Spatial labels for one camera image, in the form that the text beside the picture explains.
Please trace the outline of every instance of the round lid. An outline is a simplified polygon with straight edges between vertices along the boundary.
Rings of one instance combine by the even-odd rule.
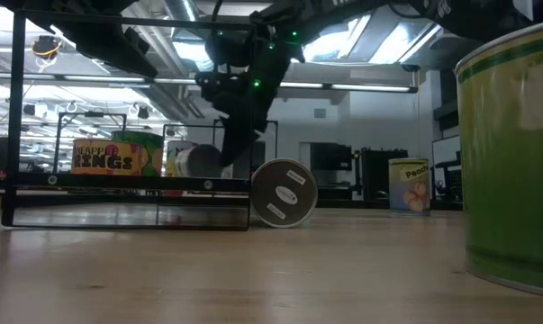
[[[251,182],[251,204],[275,228],[291,228],[309,218],[317,204],[317,183],[301,163],[276,159],[261,166]]]

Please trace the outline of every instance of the green cylinder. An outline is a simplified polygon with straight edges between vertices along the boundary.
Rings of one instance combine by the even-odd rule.
[[[111,134],[112,140],[137,144],[147,150],[147,161],[141,168],[142,176],[161,176],[163,165],[163,137],[142,131],[117,130]]]
[[[543,294],[543,24],[456,69],[467,266]]]

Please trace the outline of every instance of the can lid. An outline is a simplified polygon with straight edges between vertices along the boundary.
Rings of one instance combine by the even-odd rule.
[[[455,73],[456,75],[458,75],[461,71],[460,69],[472,58],[476,57],[477,55],[485,52],[485,51],[488,51],[498,45],[501,45],[501,44],[504,44],[508,41],[513,41],[515,39],[518,39],[519,37],[522,37],[522,36],[527,36],[527,35],[530,35],[530,34],[533,34],[533,33],[536,33],[536,32],[541,32],[543,31],[543,22],[542,23],[539,23],[539,24],[536,24],[536,25],[533,25],[533,26],[530,26],[530,27],[527,27],[527,28],[523,28],[523,29],[520,29],[518,31],[514,31],[514,32],[511,32],[507,35],[504,35],[498,39],[495,39],[495,40],[492,40],[488,43],[486,43],[485,45],[479,47],[478,49],[475,49],[473,50],[471,53],[467,54],[464,58],[462,58],[459,63],[457,63],[456,67],[455,67]]]
[[[389,164],[401,164],[401,163],[429,163],[427,158],[416,158],[416,157],[403,157],[403,158],[394,158],[389,160]]]

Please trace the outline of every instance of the metal shelf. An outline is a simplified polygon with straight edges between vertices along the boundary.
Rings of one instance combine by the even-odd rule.
[[[19,172],[19,154],[21,144],[21,124],[23,106],[23,66],[25,50],[25,21],[27,18],[49,19],[59,22],[77,23],[116,23],[129,25],[162,26],[174,28],[210,29],[222,31],[255,31],[250,24],[223,23],[223,22],[181,22],[171,20],[138,19],[110,16],[89,16],[68,13],[16,11],[14,13],[13,28],[13,56],[11,67],[11,97],[9,107],[9,142],[7,159],[7,178],[5,181],[5,195],[3,200],[3,214],[1,222],[8,227],[29,228],[58,228],[58,229],[91,229],[91,230],[247,230],[250,219],[250,179],[216,179],[216,178],[165,178],[158,176],[124,176],[124,175],[71,175],[71,174],[40,174]],[[94,225],[94,224],[29,224],[14,221],[17,208],[28,206],[29,198],[18,202],[17,190],[40,190],[57,188],[99,188],[99,189],[142,189],[142,190],[182,190],[198,191],[214,194],[215,192],[246,193],[246,199],[220,199],[220,198],[185,198],[158,196],[130,196],[127,198],[114,198],[120,203],[154,203],[157,210],[160,205],[176,204],[183,206],[222,206],[241,207],[246,210],[245,226],[179,226],[179,225]],[[33,199],[46,199],[72,201],[81,199],[77,194],[67,195],[65,198],[54,196],[34,196]]]

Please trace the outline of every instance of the glass panel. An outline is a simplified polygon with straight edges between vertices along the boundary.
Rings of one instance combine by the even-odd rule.
[[[384,40],[369,63],[395,63],[411,47],[426,25],[426,22],[400,22]]]

